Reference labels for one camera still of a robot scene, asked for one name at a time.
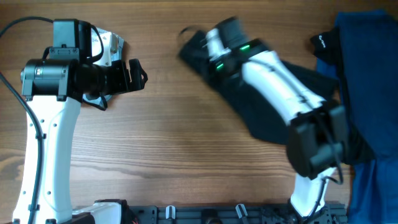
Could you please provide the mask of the left white rail clip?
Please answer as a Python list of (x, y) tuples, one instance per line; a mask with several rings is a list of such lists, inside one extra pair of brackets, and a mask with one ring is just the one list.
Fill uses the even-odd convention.
[(176, 208), (173, 205), (169, 205), (165, 208), (165, 219), (166, 220), (176, 219)]

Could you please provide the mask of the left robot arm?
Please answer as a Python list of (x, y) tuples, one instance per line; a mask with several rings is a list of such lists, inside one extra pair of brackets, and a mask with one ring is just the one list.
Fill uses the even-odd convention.
[(22, 187), (13, 223), (134, 223), (125, 200), (98, 200), (74, 210), (70, 197), (73, 133), (85, 95), (104, 98), (139, 91), (147, 74), (136, 59), (100, 65), (91, 36), (97, 28), (77, 19), (56, 19), (53, 44), (29, 60), (18, 94), (27, 112)]

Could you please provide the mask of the black shorts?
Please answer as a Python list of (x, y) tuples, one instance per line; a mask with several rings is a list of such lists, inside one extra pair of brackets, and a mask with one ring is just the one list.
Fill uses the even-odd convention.
[[(272, 105), (238, 75), (227, 78), (211, 77), (209, 74), (208, 50), (205, 47), (205, 32), (197, 31), (182, 46), (178, 56), (214, 91), (218, 92), (240, 115), (251, 135), (263, 141), (287, 144), (287, 127)], [(283, 64), (306, 87), (326, 100), (332, 99), (338, 80), (321, 75), (299, 65), (284, 61)]]

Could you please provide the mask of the white rail clip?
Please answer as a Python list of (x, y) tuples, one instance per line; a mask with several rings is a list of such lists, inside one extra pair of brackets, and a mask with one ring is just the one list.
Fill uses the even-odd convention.
[(236, 213), (242, 224), (248, 224), (248, 213), (244, 204), (239, 203), (235, 207)]
[(176, 219), (176, 208), (173, 205), (169, 205), (165, 208), (165, 219), (166, 220)]

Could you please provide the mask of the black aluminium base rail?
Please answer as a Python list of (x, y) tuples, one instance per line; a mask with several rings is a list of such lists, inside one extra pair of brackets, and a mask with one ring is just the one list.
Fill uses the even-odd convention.
[[(165, 208), (156, 206), (131, 206), (136, 215), (134, 223), (147, 224), (242, 224), (236, 213), (235, 206), (229, 207), (175, 207), (176, 219), (165, 219)], [(348, 224), (345, 206), (342, 204), (326, 204), (313, 216), (301, 217), (289, 204), (266, 204), (247, 206), (249, 224), (285, 224), (285, 223), (316, 223), (316, 224)]]

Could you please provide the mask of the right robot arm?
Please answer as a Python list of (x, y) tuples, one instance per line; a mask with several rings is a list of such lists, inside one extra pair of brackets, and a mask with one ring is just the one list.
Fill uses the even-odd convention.
[(285, 146), (296, 176), (291, 222), (310, 223), (325, 212), (330, 182), (342, 184), (348, 150), (345, 109), (299, 78), (260, 39), (248, 39), (232, 17), (206, 32), (204, 77), (242, 107), (249, 122)]

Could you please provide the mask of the blue garment pile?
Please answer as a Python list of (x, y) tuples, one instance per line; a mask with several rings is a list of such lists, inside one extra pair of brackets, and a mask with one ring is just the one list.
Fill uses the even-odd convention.
[(342, 62), (317, 61), (337, 78), (347, 120), (374, 158), (354, 166), (350, 223), (397, 223), (397, 19), (385, 11), (341, 12)]

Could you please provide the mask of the folded light blue jeans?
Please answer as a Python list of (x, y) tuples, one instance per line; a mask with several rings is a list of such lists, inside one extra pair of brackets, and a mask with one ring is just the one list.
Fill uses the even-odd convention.
[[(99, 36), (94, 29), (91, 30), (91, 52), (94, 56), (101, 52), (100, 40), (102, 40), (104, 53), (95, 64), (110, 67), (114, 61), (122, 59), (124, 39), (113, 32), (99, 28), (97, 28), (97, 30)], [(108, 101), (111, 98), (111, 95), (90, 96), (89, 94), (84, 94), (83, 102), (101, 111), (105, 111), (108, 107)]]

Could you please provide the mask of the right white rail clip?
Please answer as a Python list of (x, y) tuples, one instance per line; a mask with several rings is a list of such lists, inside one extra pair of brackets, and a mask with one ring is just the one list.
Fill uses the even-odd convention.
[(248, 224), (248, 213), (244, 204), (239, 203), (235, 207), (236, 213), (242, 224)]

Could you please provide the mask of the black shirt with white logo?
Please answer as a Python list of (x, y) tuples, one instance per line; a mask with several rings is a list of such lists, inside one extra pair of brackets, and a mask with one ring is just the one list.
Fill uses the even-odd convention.
[(314, 46), (313, 54), (329, 65), (338, 65), (342, 62), (340, 30), (335, 27), (328, 32), (314, 35), (310, 38)]

